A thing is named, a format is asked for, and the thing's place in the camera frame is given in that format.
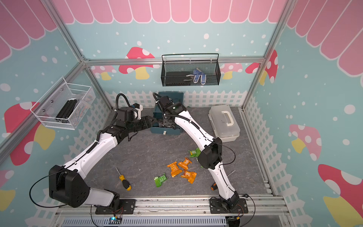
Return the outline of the dark teal drawer cabinet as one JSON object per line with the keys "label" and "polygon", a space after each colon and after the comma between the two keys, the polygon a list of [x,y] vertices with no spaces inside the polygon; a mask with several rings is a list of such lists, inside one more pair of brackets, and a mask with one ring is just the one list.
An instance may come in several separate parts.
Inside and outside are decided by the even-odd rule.
{"label": "dark teal drawer cabinet", "polygon": [[[159,92],[158,94],[160,96],[168,96],[170,99],[172,99],[172,102],[174,102],[174,103],[177,103],[177,102],[183,103],[183,98],[184,98],[184,93],[183,92],[169,91],[169,92]],[[154,112],[153,112],[153,117],[156,118],[156,119],[162,119],[163,118],[162,111],[160,110],[158,105],[155,105]]]}

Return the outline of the teal top drawer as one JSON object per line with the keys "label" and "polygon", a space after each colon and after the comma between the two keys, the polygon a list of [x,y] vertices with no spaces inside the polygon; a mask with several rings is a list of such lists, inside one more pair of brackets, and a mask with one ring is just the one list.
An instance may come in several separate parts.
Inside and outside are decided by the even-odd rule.
{"label": "teal top drawer", "polygon": [[162,135],[180,135],[183,130],[178,125],[176,125],[175,129],[172,128],[162,128],[160,127],[160,120],[156,119],[157,122],[151,127],[151,132],[154,134],[162,134]]}

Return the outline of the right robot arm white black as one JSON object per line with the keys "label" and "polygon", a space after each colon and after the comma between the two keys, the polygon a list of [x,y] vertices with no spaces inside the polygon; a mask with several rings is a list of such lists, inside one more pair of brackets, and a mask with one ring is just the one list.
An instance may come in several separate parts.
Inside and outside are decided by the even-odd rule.
{"label": "right robot arm white black", "polygon": [[153,93],[153,97],[163,113],[163,118],[181,127],[196,143],[201,151],[198,162],[211,173],[224,208],[233,210],[239,201],[239,195],[224,169],[221,139],[214,138],[202,129],[182,103],[174,103],[168,96],[160,96],[157,93]]}

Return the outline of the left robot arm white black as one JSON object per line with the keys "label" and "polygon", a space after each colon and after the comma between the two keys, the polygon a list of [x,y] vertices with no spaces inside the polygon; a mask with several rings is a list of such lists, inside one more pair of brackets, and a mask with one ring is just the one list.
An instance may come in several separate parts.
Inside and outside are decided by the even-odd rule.
{"label": "left robot arm white black", "polygon": [[131,140],[139,131],[151,128],[156,122],[152,116],[142,116],[142,105],[117,106],[107,127],[97,132],[95,141],[75,158],[49,170],[49,196],[63,206],[81,205],[106,207],[113,212],[120,208],[120,195],[110,190],[89,187],[84,179],[92,168],[124,139]]}

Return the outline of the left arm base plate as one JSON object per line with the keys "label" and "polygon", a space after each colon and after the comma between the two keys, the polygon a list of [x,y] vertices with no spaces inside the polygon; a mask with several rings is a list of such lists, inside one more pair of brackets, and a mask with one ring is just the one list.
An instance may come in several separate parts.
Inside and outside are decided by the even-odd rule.
{"label": "left arm base plate", "polygon": [[119,199],[109,206],[96,206],[96,215],[122,215],[133,214],[135,209],[135,199]]}

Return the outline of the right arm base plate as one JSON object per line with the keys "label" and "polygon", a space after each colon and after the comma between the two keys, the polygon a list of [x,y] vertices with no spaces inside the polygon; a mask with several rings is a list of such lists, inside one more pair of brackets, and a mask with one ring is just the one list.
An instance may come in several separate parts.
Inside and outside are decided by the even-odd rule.
{"label": "right arm base plate", "polygon": [[227,202],[220,198],[209,199],[210,213],[212,214],[248,214],[248,206],[244,198],[239,199],[236,205],[228,206]]}

